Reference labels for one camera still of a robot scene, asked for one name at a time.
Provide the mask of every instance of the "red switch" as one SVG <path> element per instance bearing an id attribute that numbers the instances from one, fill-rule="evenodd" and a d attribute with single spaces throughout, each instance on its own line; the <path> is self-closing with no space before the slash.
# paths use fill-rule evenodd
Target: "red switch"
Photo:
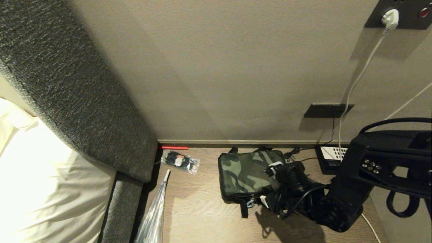
<path id="1" fill-rule="evenodd" d="M 429 9 L 428 8 L 422 9 L 422 11 L 420 11 L 420 13 L 419 13 L 419 19 L 422 19 L 422 18 L 426 17 L 428 14 L 429 14 Z"/>

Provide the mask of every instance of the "black wall plate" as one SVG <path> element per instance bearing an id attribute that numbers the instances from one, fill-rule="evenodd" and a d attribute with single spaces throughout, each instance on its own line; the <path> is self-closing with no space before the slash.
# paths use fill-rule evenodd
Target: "black wall plate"
<path id="1" fill-rule="evenodd" d="M 365 24 L 366 28 L 384 28 L 382 16 L 391 9 L 399 11 L 398 29 L 427 29 L 432 23 L 432 13 L 419 18 L 420 11 L 429 8 L 432 0 L 380 0 Z"/>
<path id="2" fill-rule="evenodd" d="M 353 104 L 348 105 L 347 113 L 353 108 Z M 305 118 L 338 118 L 342 115 L 345 104 L 311 104 L 303 115 Z"/>

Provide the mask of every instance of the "black strap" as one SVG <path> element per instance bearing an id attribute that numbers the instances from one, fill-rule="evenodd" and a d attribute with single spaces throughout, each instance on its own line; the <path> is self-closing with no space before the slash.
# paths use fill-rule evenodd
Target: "black strap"
<path id="1" fill-rule="evenodd" d="M 388 197 L 387 197 L 387 208 L 388 208 L 388 210 L 391 213 L 393 213 L 394 215 L 396 215 L 398 217 L 402 217 L 402 218 L 413 216 L 417 212 L 417 209 L 419 208 L 420 198 L 414 197 L 414 196 L 410 196 L 410 202 L 408 204 L 408 207 L 403 212 L 397 212 L 394 209 L 394 207 L 393 207 L 393 200 L 394 200 L 394 195 L 395 194 L 396 194 L 395 191 L 391 191 L 388 194 Z"/>
<path id="2" fill-rule="evenodd" d="M 432 118 L 422 118 L 422 117 L 406 117 L 406 118 L 393 118 L 393 119 L 387 119 L 384 121 L 379 121 L 376 123 L 372 123 L 370 125 L 365 126 L 362 130 L 360 130 L 360 133 L 365 133 L 367 130 L 378 127 L 384 124 L 389 123 L 396 123 L 396 122 L 425 122 L 425 123 L 432 123 Z"/>
<path id="3" fill-rule="evenodd" d="M 254 151 L 254 153 L 255 152 L 260 152 L 260 151 L 271 151 L 272 149 L 273 148 L 266 147 L 266 146 L 261 146 L 261 147 L 258 147 L 258 149 Z"/>
<path id="4" fill-rule="evenodd" d="M 238 153 L 237 147 L 232 147 L 231 150 L 228 153 Z"/>
<path id="5" fill-rule="evenodd" d="M 240 211 L 241 211 L 242 218 L 248 218 L 249 210 L 248 210 L 247 202 L 244 201 L 240 203 Z"/>

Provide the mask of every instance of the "plastic bag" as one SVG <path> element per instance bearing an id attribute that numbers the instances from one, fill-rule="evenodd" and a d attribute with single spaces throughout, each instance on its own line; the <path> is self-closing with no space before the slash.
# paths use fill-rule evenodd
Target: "plastic bag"
<path id="1" fill-rule="evenodd" d="M 133 243 L 161 243 L 163 231 L 163 214 L 165 190 L 170 170 L 166 172 L 155 198 L 141 221 L 137 237 Z"/>
<path id="2" fill-rule="evenodd" d="M 167 149 L 162 153 L 161 163 L 174 166 L 195 175 L 200 166 L 200 159 L 195 159 Z"/>

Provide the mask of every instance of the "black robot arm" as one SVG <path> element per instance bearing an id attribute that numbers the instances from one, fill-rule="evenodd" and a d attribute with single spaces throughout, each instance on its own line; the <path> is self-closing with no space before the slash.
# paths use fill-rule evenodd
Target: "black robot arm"
<path id="1" fill-rule="evenodd" d="M 366 130 L 392 122 L 432 122 L 429 118 L 399 118 L 371 124 L 355 137 L 331 184 L 323 185 L 307 178 L 301 162 L 275 166 L 280 191 L 269 195 L 270 209 L 281 217 L 296 211 L 319 224 L 344 232 L 363 211 L 363 202 L 374 186 L 390 190 L 389 210 L 399 217 L 413 215 L 423 198 L 428 207 L 431 200 L 431 131 Z M 407 169 L 406 177 L 394 174 L 397 167 Z M 406 210 L 393 208 L 396 192 L 410 196 Z"/>

